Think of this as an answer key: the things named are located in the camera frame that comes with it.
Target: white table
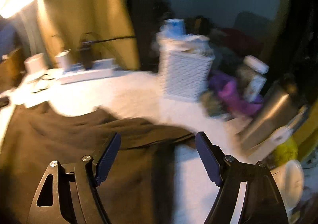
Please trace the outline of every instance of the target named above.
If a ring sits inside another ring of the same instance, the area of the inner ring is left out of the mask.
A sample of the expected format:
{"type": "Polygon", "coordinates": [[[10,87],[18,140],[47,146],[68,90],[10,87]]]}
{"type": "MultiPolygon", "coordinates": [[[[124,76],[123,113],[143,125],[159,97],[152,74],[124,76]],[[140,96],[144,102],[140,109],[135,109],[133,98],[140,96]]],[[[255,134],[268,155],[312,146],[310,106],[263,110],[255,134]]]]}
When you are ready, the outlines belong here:
{"type": "MultiPolygon", "coordinates": [[[[244,126],[239,120],[223,123],[206,117],[200,103],[164,99],[159,92],[157,77],[147,72],[115,71],[115,77],[61,85],[52,82],[48,90],[30,93],[30,84],[22,83],[12,93],[13,103],[30,107],[50,101],[57,113],[77,116],[102,106],[118,118],[144,117],[153,123],[184,127],[194,133],[204,131],[211,142],[224,154],[239,161],[251,162],[237,149],[235,134],[244,126]]],[[[1,122],[8,122],[14,106],[2,109],[1,122]]],[[[5,132],[1,125],[0,141],[5,132]]],[[[217,196],[218,187],[212,183],[196,150],[181,146],[176,151],[174,223],[202,224],[217,196]]],[[[237,223],[242,209],[246,183],[241,184],[231,223],[237,223]]]]}

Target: silver bolt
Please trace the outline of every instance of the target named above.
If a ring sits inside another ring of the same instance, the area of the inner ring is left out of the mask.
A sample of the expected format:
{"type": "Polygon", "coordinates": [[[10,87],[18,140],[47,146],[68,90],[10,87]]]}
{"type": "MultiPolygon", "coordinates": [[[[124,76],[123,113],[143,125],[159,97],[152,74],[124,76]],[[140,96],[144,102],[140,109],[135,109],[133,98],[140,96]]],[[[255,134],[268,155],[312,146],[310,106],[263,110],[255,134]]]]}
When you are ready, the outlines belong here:
{"type": "Polygon", "coordinates": [[[53,160],[51,161],[50,166],[55,167],[57,164],[58,164],[57,160],[53,160]]]}
{"type": "Polygon", "coordinates": [[[228,162],[233,162],[234,161],[234,157],[232,155],[226,155],[225,156],[225,160],[228,162]]]}
{"type": "Polygon", "coordinates": [[[265,165],[262,161],[257,162],[257,164],[258,164],[260,167],[266,167],[266,165],[265,165]]]}
{"type": "Polygon", "coordinates": [[[87,162],[87,161],[90,161],[91,158],[92,158],[92,157],[91,157],[90,155],[86,155],[86,156],[82,157],[82,160],[83,160],[84,162],[87,162]]]}

